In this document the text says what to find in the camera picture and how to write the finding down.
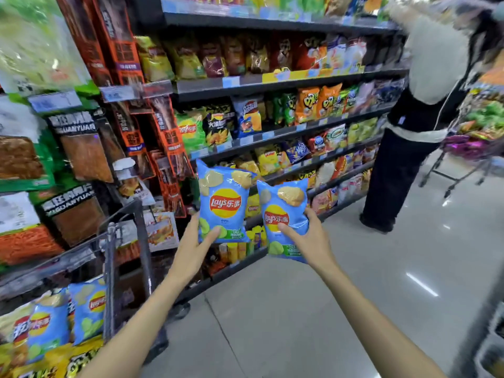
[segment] blue chip bag in cart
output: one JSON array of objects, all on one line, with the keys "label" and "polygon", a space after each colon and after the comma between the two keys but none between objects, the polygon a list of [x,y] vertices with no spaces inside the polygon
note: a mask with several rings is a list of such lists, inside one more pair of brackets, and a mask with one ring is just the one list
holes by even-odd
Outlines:
[{"label": "blue chip bag in cart", "polygon": [[300,235],[308,231],[308,218],[304,215],[308,198],[308,179],[285,182],[274,187],[258,180],[259,203],[268,238],[268,254],[283,259],[306,262],[294,242],[278,229],[284,223]]},{"label": "blue chip bag in cart", "polygon": [[68,292],[75,308],[73,315],[74,345],[79,345],[103,332],[105,310],[105,281],[103,278],[85,283],[68,285]]},{"label": "blue chip bag in cart", "polygon": [[243,220],[254,172],[229,167],[208,167],[200,159],[198,167],[199,240],[215,227],[220,228],[216,243],[248,242]]},{"label": "blue chip bag in cart", "polygon": [[43,297],[37,302],[29,322],[27,363],[40,361],[49,350],[68,343],[67,315],[68,302],[62,294]]}]

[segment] gray floor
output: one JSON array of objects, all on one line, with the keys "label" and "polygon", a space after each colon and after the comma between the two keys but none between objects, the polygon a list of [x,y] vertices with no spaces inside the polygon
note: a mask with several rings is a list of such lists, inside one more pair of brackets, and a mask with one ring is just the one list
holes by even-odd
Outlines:
[{"label": "gray floor", "polygon": [[[467,166],[447,159],[440,170],[459,176]],[[364,201],[325,222],[354,283],[446,373],[504,261],[504,179],[491,176],[475,186],[478,177],[448,200],[447,179],[432,175],[424,188],[417,180],[388,235],[360,224]],[[266,257],[191,304],[189,315],[170,325],[169,348],[143,377],[378,377],[307,265]]]}]

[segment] right arm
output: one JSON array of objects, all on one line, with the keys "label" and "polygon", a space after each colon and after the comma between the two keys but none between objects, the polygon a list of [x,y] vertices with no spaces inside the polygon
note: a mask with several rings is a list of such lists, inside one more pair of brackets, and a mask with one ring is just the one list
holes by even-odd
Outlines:
[{"label": "right arm", "polygon": [[329,236],[316,213],[307,208],[306,215],[309,230],[304,236],[284,224],[278,227],[296,243],[331,290],[381,378],[446,378],[434,361],[353,285],[336,262]]}]

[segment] black shoe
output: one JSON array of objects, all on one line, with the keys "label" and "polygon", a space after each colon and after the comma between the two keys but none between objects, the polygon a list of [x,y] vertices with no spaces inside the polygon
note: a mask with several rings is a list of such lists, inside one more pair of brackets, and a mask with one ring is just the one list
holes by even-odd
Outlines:
[{"label": "black shoe", "polygon": [[390,223],[388,225],[377,224],[377,223],[369,220],[366,216],[364,216],[364,214],[359,215],[359,220],[366,227],[375,229],[376,231],[381,232],[383,234],[387,234],[394,229],[394,224],[392,224],[392,223]]}]

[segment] yellow circle logo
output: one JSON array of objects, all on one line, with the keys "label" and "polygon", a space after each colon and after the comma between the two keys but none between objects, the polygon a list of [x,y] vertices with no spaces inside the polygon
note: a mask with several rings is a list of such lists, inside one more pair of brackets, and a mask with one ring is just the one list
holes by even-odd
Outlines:
[{"label": "yellow circle logo", "polygon": [[210,197],[210,210],[221,218],[230,218],[241,207],[241,196],[230,188],[222,188]]},{"label": "yellow circle logo", "polygon": [[35,337],[43,334],[47,330],[49,321],[51,321],[51,315],[49,313],[34,313],[30,318],[30,330],[28,331],[28,336]]},{"label": "yellow circle logo", "polygon": [[89,310],[93,313],[101,313],[105,310],[105,291],[100,290],[93,294],[89,300]]},{"label": "yellow circle logo", "polygon": [[264,222],[266,228],[272,232],[279,232],[278,224],[284,223],[289,225],[289,215],[281,207],[272,204],[268,206],[264,211]]}]

